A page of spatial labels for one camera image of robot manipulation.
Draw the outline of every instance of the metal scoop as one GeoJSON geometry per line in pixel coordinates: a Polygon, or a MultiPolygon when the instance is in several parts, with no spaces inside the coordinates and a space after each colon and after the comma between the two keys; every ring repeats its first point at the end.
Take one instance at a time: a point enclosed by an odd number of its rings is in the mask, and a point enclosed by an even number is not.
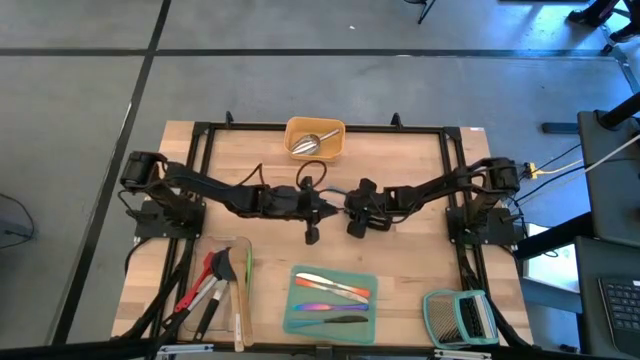
{"type": "Polygon", "coordinates": [[[340,129],[335,129],[331,132],[328,132],[320,137],[315,134],[309,134],[301,137],[295,144],[291,147],[291,153],[294,155],[313,155],[320,150],[320,143],[333,135],[339,134],[340,129]]]}

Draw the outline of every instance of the grey floor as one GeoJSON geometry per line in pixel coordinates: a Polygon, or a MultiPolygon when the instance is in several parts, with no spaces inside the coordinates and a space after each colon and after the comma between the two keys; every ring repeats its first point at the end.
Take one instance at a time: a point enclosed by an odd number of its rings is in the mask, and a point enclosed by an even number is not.
{"type": "MultiPolygon", "coordinates": [[[[146,48],[161,3],[4,0],[0,48],[146,48]]],[[[183,0],[171,5],[159,46],[599,50],[600,29],[564,20],[580,7],[439,1],[417,26],[420,8],[401,0],[183,0]]],[[[640,75],[637,45],[622,49],[640,75]]],[[[47,341],[141,64],[0,56],[0,191],[24,202],[38,226],[35,241],[0,250],[1,348],[47,341]]],[[[405,124],[484,127],[493,155],[540,164],[579,142],[543,135],[542,122],[574,121],[629,95],[610,57],[156,57],[127,151],[157,149],[167,120],[222,121],[227,110],[239,122],[303,115],[350,124],[386,124],[399,112],[405,124]]],[[[583,179],[524,207],[527,221],[543,225],[588,209],[583,179]]],[[[70,341],[108,338],[133,228],[112,201],[70,341]]],[[[528,311],[537,344],[578,345],[574,317],[528,311]]]]}

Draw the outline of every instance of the knife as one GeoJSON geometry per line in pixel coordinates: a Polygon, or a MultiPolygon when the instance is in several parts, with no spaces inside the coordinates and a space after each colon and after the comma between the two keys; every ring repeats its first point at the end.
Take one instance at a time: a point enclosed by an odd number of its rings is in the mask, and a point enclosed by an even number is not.
{"type": "Polygon", "coordinates": [[[369,319],[359,315],[347,315],[324,320],[289,320],[288,325],[292,328],[299,328],[320,324],[353,324],[361,322],[369,322],[369,319]]]}
{"type": "Polygon", "coordinates": [[[321,284],[333,285],[333,286],[338,287],[340,289],[351,291],[354,294],[358,294],[358,295],[364,296],[366,298],[371,296],[371,292],[369,291],[369,289],[362,289],[362,288],[357,288],[357,287],[354,287],[354,286],[348,286],[348,285],[339,284],[337,282],[331,281],[331,280],[329,280],[327,278],[324,278],[322,276],[319,276],[319,275],[313,275],[313,274],[309,274],[309,273],[298,273],[298,274],[296,274],[296,276],[297,277],[301,277],[303,279],[307,279],[309,281],[321,283],[321,284]]]}
{"type": "Polygon", "coordinates": [[[294,305],[293,310],[297,311],[367,311],[369,305],[357,304],[357,305],[331,305],[331,304],[299,304],[294,305]]]}
{"type": "Polygon", "coordinates": [[[369,300],[367,300],[365,297],[360,296],[358,294],[354,294],[354,293],[346,291],[346,290],[328,288],[326,286],[322,286],[320,284],[316,284],[314,282],[311,282],[309,280],[306,280],[306,279],[303,279],[303,278],[299,278],[299,277],[296,277],[296,285],[306,286],[306,287],[310,287],[310,288],[318,289],[318,290],[329,291],[329,292],[332,292],[332,293],[334,293],[334,294],[336,294],[338,296],[342,296],[342,297],[347,298],[349,300],[358,301],[358,302],[361,302],[363,304],[368,304],[369,303],[369,300]]]}

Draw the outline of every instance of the teal grater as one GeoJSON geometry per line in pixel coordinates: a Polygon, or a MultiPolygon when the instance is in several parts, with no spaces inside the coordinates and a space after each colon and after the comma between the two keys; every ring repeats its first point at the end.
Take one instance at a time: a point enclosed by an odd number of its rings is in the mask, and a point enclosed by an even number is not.
{"type": "Polygon", "coordinates": [[[431,340],[441,349],[497,344],[498,330],[484,291],[438,290],[423,303],[431,340]]]}

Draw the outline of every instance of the orange container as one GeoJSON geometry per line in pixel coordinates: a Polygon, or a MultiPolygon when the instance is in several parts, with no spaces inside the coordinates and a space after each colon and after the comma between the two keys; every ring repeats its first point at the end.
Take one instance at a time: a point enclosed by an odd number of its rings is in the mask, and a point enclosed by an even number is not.
{"type": "Polygon", "coordinates": [[[294,116],[287,122],[287,129],[284,132],[284,148],[294,159],[334,161],[344,149],[346,130],[344,123],[340,120],[294,116]],[[313,155],[294,155],[291,153],[291,147],[301,137],[309,134],[322,136],[335,129],[340,129],[340,133],[321,142],[320,150],[317,153],[313,155]]]}

